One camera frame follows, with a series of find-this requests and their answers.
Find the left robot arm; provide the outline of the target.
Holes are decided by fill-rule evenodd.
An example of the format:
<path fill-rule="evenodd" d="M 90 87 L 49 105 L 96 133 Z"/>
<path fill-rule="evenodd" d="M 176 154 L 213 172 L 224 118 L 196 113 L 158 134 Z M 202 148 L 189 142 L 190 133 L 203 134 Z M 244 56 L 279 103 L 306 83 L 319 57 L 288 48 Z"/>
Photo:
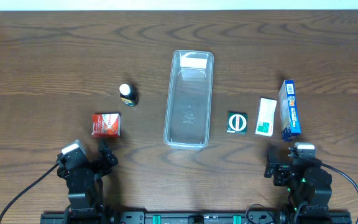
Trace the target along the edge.
<path fill-rule="evenodd" d="M 99 142 L 98 152 L 98 158 L 89 161 L 79 140 L 62 149 L 58 176 L 66 180 L 74 218 L 108 219 L 102 177 L 112 172 L 118 159 L 103 139 Z"/>

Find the blue tall medicine box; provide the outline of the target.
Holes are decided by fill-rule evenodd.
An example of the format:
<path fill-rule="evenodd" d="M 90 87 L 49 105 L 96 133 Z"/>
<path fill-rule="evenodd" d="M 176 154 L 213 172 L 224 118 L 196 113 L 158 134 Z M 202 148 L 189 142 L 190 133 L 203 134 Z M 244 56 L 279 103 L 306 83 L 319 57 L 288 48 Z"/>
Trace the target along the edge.
<path fill-rule="evenodd" d="M 301 134 L 294 80 L 284 80 L 278 93 L 283 141 L 292 141 Z"/>

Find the green white round-logo box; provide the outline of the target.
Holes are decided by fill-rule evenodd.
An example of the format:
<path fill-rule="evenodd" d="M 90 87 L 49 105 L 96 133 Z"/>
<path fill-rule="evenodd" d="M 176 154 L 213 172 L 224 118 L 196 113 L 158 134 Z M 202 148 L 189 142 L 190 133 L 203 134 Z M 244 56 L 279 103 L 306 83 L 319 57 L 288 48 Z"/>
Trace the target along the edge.
<path fill-rule="evenodd" d="M 248 116 L 246 113 L 230 111 L 227 117 L 226 132 L 231 134 L 247 134 Z"/>

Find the dark syrup bottle white cap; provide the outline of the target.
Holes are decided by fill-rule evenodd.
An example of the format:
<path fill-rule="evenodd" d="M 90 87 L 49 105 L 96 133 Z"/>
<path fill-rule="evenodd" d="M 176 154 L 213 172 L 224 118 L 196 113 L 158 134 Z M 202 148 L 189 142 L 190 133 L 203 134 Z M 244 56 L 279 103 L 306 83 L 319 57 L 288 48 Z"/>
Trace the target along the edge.
<path fill-rule="evenodd" d="M 135 88 L 128 83 L 123 83 L 119 87 L 121 100 L 127 106 L 136 106 L 139 102 Z"/>

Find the clear plastic container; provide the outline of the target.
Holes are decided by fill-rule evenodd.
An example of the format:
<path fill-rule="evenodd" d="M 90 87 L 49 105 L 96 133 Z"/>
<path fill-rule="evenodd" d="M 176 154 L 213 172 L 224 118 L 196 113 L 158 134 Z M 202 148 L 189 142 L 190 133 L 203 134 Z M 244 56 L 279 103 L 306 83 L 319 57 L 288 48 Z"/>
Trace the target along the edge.
<path fill-rule="evenodd" d="M 212 53 L 174 51 L 163 132 L 166 145 L 194 151 L 208 145 L 213 72 Z"/>

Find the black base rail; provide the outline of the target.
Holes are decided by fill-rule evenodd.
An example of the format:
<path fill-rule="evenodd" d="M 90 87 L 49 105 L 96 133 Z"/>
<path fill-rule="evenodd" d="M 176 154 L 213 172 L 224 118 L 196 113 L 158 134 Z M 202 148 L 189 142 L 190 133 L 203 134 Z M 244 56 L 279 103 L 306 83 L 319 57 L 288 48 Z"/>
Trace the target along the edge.
<path fill-rule="evenodd" d="M 246 223 L 293 223 L 284 212 L 274 214 L 262 210 L 246 213 L 149 213 L 124 212 L 106 220 L 90 218 L 65 218 L 63 213 L 46 213 L 40 217 L 41 224 L 64 223 L 118 223 L 118 224 L 246 224 Z"/>

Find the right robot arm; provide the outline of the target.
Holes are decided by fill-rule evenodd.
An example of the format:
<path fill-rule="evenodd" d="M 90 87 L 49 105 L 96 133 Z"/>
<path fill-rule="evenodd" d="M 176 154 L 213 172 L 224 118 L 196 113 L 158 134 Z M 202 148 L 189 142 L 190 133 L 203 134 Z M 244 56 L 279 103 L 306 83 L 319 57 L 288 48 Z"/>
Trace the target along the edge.
<path fill-rule="evenodd" d="M 273 184 L 286 187 L 292 210 L 304 216 L 322 217 L 328 212 L 332 196 L 332 175 L 321 168 L 315 158 L 315 146 L 297 142 L 289 148 L 288 157 L 277 147 L 270 145 L 264 177 L 272 178 Z"/>

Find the red Panadol box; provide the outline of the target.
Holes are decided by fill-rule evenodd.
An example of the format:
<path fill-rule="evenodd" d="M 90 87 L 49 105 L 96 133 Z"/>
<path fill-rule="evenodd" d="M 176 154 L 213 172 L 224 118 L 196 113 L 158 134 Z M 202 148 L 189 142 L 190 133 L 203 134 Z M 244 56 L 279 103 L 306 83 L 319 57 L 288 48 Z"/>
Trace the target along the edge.
<path fill-rule="evenodd" d="M 94 114 L 92 122 L 92 136 L 112 138 L 121 135 L 121 115 L 119 113 Z"/>

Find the white green medicine box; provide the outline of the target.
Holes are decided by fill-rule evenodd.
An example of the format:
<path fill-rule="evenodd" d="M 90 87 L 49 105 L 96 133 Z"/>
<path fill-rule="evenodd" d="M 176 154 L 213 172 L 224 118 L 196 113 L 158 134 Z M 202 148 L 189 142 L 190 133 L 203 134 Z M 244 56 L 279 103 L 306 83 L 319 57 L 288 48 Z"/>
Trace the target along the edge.
<path fill-rule="evenodd" d="M 268 98 L 260 99 L 259 113 L 256 122 L 255 134 L 271 137 L 277 101 Z"/>

